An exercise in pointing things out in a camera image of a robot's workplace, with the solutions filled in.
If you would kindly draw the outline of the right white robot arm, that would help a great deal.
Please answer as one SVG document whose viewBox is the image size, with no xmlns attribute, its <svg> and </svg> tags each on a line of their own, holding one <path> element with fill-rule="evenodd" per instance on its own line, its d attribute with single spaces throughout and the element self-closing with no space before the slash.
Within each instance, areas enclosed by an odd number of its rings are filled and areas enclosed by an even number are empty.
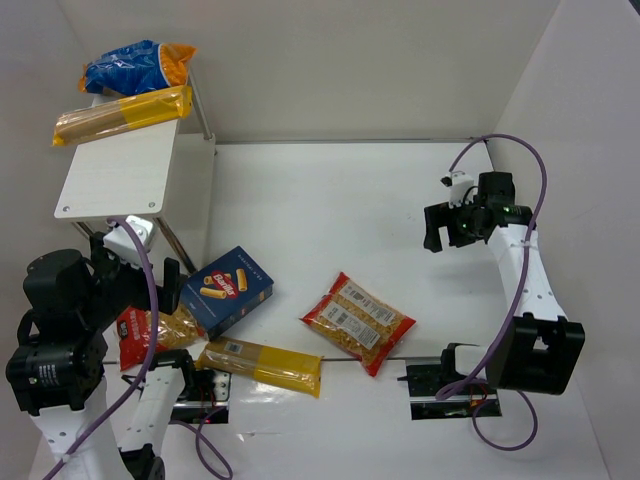
<svg viewBox="0 0 640 480">
<path fill-rule="evenodd" d="M 440 231 L 461 248 L 483 242 L 499 269 L 507 322 L 488 346 L 451 343 L 442 352 L 443 376 L 452 382 L 484 381 L 493 389 L 562 394 L 585 343 L 556 300 L 538 248 L 530 207 L 515 202 L 512 176 L 462 171 L 442 178 L 448 201 L 428 206 L 425 249 L 442 250 Z"/>
</svg>

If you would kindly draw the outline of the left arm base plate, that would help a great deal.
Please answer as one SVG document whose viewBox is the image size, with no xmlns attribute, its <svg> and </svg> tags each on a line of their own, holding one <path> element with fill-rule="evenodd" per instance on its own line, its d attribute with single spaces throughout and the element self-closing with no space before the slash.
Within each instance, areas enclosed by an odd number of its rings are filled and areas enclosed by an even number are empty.
<svg viewBox="0 0 640 480">
<path fill-rule="evenodd" d="M 227 424 L 232 375 L 221 370 L 198 370 L 194 383 L 186 386 L 174 403 L 172 421 L 181 421 L 197 426 L 202 420 L 206 424 Z"/>
</svg>

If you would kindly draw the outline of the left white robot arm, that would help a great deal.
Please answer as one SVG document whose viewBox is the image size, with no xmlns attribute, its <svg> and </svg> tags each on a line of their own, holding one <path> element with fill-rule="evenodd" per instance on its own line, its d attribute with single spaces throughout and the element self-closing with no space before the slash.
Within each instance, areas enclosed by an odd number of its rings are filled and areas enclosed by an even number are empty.
<svg viewBox="0 0 640 480">
<path fill-rule="evenodd" d="M 178 306 L 179 265 L 166 259 L 163 286 L 148 261 L 136 268 L 90 237 L 90 257 L 75 249 L 45 254 L 27 268 L 31 304 L 18 327 L 6 378 L 19 408 L 47 440 L 56 463 L 49 479 L 163 479 L 161 450 L 176 401 L 193 383 L 188 351 L 152 352 L 128 394 L 139 392 L 122 440 L 106 402 L 104 332 L 129 307 L 169 313 Z"/>
</svg>

